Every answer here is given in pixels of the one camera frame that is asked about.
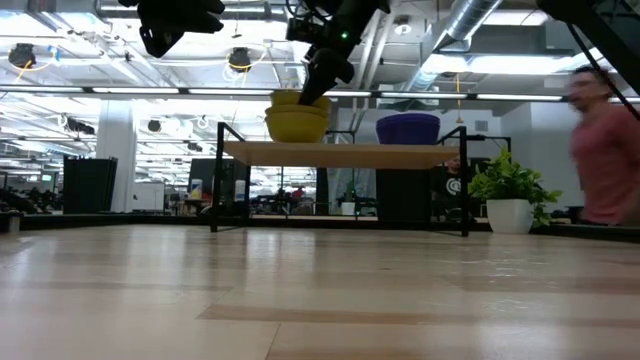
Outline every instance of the wooden shelf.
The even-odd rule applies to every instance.
[[[454,146],[272,142],[225,142],[224,151],[251,166],[407,170],[430,169],[459,154]]]

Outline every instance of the black metal table frame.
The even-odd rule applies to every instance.
[[[238,134],[231,126],[229,126],[225,122],[218,123],[218,140],[216,144],[216,165],[215,172],[213,178],[213,199],[211,202],[211,215],[210,215],[210,227],[211,232],[218,232],[218,225],[220,220],[220,197],[222,192],[222,170],[223,170],[223,156],[224,156],[224,143],[225,143],[225,135],[226,133],[230,133],[233,135],[238,141],[245,141],[245,139]],[[444,145],[444,142],[447,139],[451,138],[459,139],[460,146],[460,176],[461,176],[461,204],[460,209],[462,211],[462,218],[460,220],[460,233],[462,237],[469,236],[469,164],[467,163],[467,128],[466,126],[459,126],[448,134],[442,136],[436,144]],[[245,176],[245,196],[244,196],[244,207],[243,207],[243,220],[245,226],[249,225],[250,217],[251,217],[251,207],[250,207],[250,186],[251,186],[251,166],[248,164],[244,164],[246,166],[246,176]]]

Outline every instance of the white column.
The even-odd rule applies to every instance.
[[[138,119],[132,101],[103,100],[98,124],[98,159],[117,158],[111,211],[131,212],[136,176]]]

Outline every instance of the ceiling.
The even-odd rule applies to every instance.
[[[575,66],[585,59],[575,44],[558,35],[553,21],[536,10],[533,1],[503,1],[485,25],[474,35],[470,52],[440,54],[446,64],[454,58],[472,64],[486,56],[521,55],[538,58],[554,56],[573,60]],[[147,86],[147,87],[247,87],[300,88],[305,71],[301,62],[308,45],[285,40],[286,20],[282,1],[270,1],[270,18],[261,14],[264,2],[228,1],[229,9],[242,7],[242,14],[226,16],[224,29],[214,35],[186,34],[162,59],[147,55],[140,40],[139,20],[135,13],[120,7],[116,0],[57,0],[53,12],[24,11],[25,1],[0,9],[0,84],[64,86]],[[378,89],[396,86],[410,79],[428,56],[421,50],[425,32],[432,24],[446,19],[452,1],[398,1],[393,19],[407,17],[410,32],[396,33],[396,26],[385,26],[389,17],[371,23],[368,34],[374,36],[371,51],[367,43],[359,45],[350,57],[356,71],[363,71],[361,84],[340,84],[339,88]],[[8,61],[17,43],[31,43],[37,63],[30,71],[14,67]],[[230,70],[227,57],[234,48],[250,51],[252,68],[246,74]],[[473,66],[458,76],[437,76],[431,90],[442,92],[478,92],[507,94],[563,94],[566,71],[556,69],[545,74],[504,74],[475,71]],[[213,155],[217,122],[225,121],[250,140],[269,141],[262,121],[266,101],[138,99],[141,126],[138,159],[140,178],[152,179],[144,166],[154,161],[154,168],[166,168],[175,174],[165,180],[184,183],[189,157]],[[448,111],[455,102],[443,102],[439,110]],[[463,108],[491,109],[498,116],[513,103],[465,102]],[[98,129],[101,100],[83,97],[43,97],[8,94],[0,100],[0,136],[52,138],[51,141],[3,141],[4,157],[34,156],[38,161],[0,164],[0,169],[59,168],[60,154],[91,155],[95,140],[62,141],[76,137],[64,129],[67,119],[81,121]],[[166,123],[162,132],[151,132],[150,120]],[[198,142],[203,152],[194,153],[180,141]]]

